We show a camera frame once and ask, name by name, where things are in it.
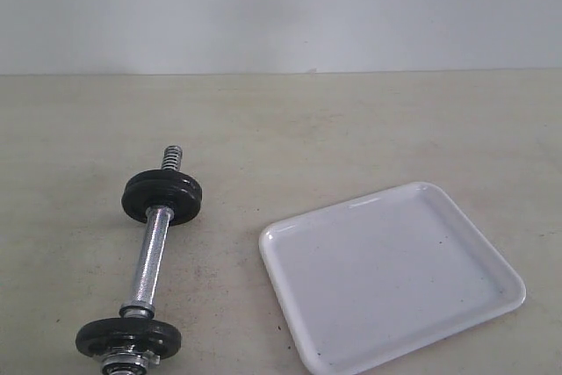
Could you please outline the chrome dumbbell bar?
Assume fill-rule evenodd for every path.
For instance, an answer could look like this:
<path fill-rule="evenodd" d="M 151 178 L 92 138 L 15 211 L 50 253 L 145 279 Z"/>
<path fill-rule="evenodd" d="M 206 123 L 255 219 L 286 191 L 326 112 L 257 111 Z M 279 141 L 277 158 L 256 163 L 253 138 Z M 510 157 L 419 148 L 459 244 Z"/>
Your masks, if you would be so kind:
<path fill-rule="evenodd" d="M 179 146 L 166 147 L 161 167 L 158 169 L 180 171 L 182 156 L 183 151 Z M 155 290 L 172 217 L 172 211 L 168 208 L 151 208 L 148 210 L 148 221 L 142 222 L 145 224 L 146 231 L 133 276 L 131 293 L 128 301 L 122 304 L 118 318 L 155 320 Z M 132 345 L 128 345 L 114 348 L 102 356 L 95 357 L 98 357 L 101 363 L 104 357 L 119 351 L 142 353 L 135 350 Z"/>

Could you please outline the black weight plate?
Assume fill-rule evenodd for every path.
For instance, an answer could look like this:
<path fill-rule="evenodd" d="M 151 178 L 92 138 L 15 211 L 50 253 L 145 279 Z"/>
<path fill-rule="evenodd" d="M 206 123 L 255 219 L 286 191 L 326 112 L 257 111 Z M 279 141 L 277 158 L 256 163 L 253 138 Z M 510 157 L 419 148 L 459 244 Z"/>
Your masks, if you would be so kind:
<path fill-rule="evenodd" d="M 177 328 L 162 321 L 108 318 L 82 326 L 75 344 L 87 357 L 102 356 L 114 348 L 132 345 L 139 352 L 151 351 L 166 359 L 180 350 L 182 335 Z"/>
<path fill-rule="evenodd" d="M 182 190 L 190 193 L 198 201 L 203 198 L 202 187 L 195 178 L 170 169 L 150 169 L 138 173 L 126 183 L 123 196 L 130 196 L 134 192 L 146 188 L 148 188 L 148 192 L 157 189 L 165 192 Z"/>

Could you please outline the black weight plate far end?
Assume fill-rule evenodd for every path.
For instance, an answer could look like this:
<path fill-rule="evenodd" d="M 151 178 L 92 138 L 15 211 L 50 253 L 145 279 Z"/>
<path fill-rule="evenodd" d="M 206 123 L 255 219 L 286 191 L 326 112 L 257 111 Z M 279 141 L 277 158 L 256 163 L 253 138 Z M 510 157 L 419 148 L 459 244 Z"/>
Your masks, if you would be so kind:
<path fill-rule="evenodd" d="M 148 192 L 148 188 L 134 192 L 132 195 L 123 196 L 121 205 L 125 213 L 133 220 L 148 221 L 148 210 L 151 208 L 168 208 L 173 217 L 171 226 L 183 225 L 193 220 L 200 212 L 201 201 L 198 201 L 187 191 L 173 190 L 165 192 L 157 189 Z"/>

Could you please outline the white plastic tray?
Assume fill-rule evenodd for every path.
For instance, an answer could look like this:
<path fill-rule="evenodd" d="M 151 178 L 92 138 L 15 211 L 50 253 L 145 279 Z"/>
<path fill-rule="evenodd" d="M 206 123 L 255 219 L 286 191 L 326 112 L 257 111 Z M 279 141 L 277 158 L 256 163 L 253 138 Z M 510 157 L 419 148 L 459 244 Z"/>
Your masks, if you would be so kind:
<path fill-rule="evenodd" d="M 510 313 L 522 278 L 439 186 L 413 182 L 267 226 L 259 251 L 313 374 L 359 374 Z"/>

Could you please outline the chrome spinlock collar nut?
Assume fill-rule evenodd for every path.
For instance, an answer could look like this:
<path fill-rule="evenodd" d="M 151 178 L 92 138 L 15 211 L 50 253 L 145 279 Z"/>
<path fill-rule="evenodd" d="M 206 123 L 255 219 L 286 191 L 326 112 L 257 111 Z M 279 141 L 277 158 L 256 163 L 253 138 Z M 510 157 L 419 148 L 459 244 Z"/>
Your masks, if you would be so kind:
<path fill-rule="evenodd" d="M 150 351 L 142 353 L 119 351 L 102 359 L 101 373 L 104 375 L 146 375 L 152 367 L 159 365 L 160 362 L 161 357 Z"/>

